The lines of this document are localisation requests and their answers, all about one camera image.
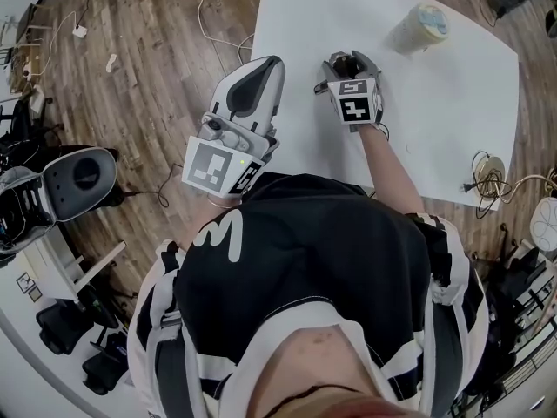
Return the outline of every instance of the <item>white round object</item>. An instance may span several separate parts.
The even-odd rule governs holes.
[[[541,251],[557,249],[557,199],[548,197],[538,203],[530,220],[530,235]]]
[[[440,44],[449,37],[449,23],[445,13],[431,4],[420,3],[396,25],[387,37],[400,54],[412,54]]]

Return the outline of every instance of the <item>power adapter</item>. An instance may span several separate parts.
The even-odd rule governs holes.
[[[73,29],[73,35],[79,38],[84,38],[87,35],[87,28],[79,24]]]

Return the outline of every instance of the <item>robotic glove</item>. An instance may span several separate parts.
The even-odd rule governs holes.
[[[182,181],[220,198],[240,198],[279,147],[271,121],[284,83],[285,65],[276,56],[253,60],[221,80],[211,111],[188,142]]]
[[[313,89],[315,94],[329,91],[334,110],[342,124],[356,131],[359,124],[378,125],[383,118],[383,97],[379,88],[381,70],[367,56],[337,52],[323,62],[325,80]]]

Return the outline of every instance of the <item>table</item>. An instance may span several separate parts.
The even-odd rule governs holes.
[[[384,40],[420,2],[446,13],[450,38],[425,52],[401,56]],[[281,146],[266,170],[372,186],[358,135],[340,125],[328,95],[312,92],[324,78],[323,60],[351,50],[366,54],[383,70],[383,122],[420,195],[476,205],[473,191],[461,191],[472,179],[473,155],[486,150],[510,166],[518,58],[491,33],[433,0],[261,0],[252,58],[275,54],[286,67],[273,121]]]
[[[76,259],[73,256],[64,236],[58,226],[55,226],[44,237],[23,249],[14,261],[35,280],[43,296],[77,300],[79,291],[125,248],[126,244],[120,242],[84,274],[79,266],[83,257]]]

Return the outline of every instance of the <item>plastic container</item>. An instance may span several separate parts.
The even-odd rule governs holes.
[[[449,37],[449,23],[445,13],[431,4],[420,3],[396,25],[387,43],[400,54],[424,51]]]

